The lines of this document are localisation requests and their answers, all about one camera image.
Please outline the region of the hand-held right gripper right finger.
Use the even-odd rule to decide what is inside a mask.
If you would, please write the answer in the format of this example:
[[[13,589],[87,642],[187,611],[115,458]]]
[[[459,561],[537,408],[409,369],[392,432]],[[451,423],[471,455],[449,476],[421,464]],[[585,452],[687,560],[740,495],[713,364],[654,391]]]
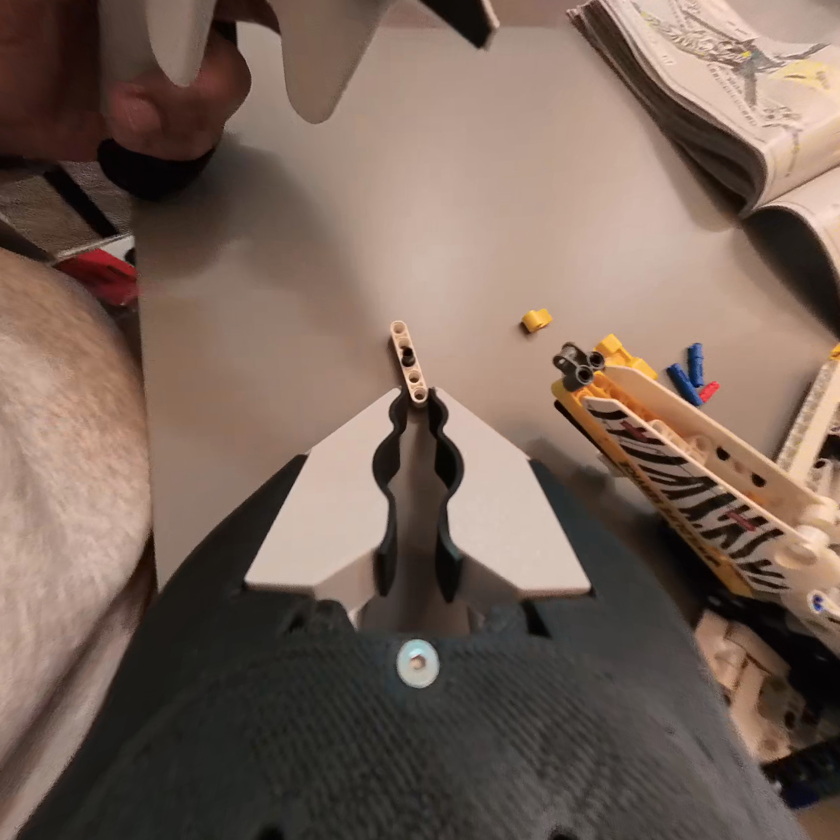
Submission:
[[[576,599],[592,582],[536,472],[518,446],[443,388],[429,393],[439,488],[433,627],[468,634],[498,607]]]

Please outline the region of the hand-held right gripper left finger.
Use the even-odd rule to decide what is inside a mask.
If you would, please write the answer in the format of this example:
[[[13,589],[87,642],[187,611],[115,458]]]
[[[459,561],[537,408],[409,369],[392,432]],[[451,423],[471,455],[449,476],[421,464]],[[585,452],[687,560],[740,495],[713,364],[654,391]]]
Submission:
[[[250,590],[341,604],[352,622],[396,575],[403,391],[395,387],[305,455],[245,576]]]

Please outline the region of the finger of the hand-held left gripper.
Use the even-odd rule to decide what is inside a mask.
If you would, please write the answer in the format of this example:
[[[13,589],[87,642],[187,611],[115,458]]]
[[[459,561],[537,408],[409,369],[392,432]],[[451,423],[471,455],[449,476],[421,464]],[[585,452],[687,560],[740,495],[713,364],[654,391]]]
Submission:
[[[287,95],[310,124],[327,121],[394,1],[279,1]]]

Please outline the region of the zebra striped lego plane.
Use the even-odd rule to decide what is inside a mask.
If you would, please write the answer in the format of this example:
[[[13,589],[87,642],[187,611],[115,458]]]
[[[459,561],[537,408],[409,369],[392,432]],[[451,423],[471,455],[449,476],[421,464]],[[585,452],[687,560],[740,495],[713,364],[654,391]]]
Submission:
[[[557,410],[715,576],[696,639],[749,753],[794,810],[838,797],[838,346],[775,460],[595,349],[553,364]]]

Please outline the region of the white lego beam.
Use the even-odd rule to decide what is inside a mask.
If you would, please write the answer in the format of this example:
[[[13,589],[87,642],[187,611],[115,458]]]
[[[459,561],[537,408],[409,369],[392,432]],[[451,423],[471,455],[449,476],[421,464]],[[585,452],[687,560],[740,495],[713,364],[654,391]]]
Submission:
[[[408,396],[414,406],[424,407],[427,404],[429,389],[406,323],[403,320],[393,321],[390,326],[390,333],[397,366],[402,374]],[[407,344],[413,347],[416,356],[416,364],[412,369],[403,368],[401,364],[401,347]]]

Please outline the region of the large yellow lego wedge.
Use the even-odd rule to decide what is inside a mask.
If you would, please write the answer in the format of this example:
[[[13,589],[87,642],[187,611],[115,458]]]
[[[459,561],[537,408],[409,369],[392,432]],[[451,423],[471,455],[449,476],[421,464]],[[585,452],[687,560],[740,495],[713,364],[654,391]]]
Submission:
[[[609,334],[595,346],[595,352],[603,357],[605,366],[622,366],[635,370],[653,381],[658,373],[642,357],[631,353],[614,334]]]

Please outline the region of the person's left hand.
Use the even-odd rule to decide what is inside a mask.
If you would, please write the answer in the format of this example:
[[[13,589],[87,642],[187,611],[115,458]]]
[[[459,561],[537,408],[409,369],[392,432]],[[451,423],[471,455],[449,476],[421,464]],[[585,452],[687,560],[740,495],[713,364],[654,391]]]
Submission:
[[[163,161],[194,161],[222,139],[250,90],[238,48],[208,34],[188,87],[159,68],[101,86],[97,2],[1,2],[1,153],[93,162],[105,140]]]

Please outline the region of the red object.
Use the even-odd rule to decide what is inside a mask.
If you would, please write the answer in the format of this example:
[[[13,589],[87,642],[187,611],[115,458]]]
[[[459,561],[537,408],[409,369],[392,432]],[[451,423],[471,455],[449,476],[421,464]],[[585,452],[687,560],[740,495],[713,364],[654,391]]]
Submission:
[[[54,267],[81,284],[103,305],[127,308],[138,300],[135,267],[102,248],[60,260]]]

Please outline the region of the open instruction booklet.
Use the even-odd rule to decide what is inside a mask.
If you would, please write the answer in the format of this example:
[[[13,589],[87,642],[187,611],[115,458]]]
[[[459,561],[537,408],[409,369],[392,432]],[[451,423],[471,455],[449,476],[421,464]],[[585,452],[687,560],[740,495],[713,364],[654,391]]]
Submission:
[[[762,35],[725,2],[595,1],[572,25],[669,140],[738,204],[770,214],[838,284],[839,52]]]

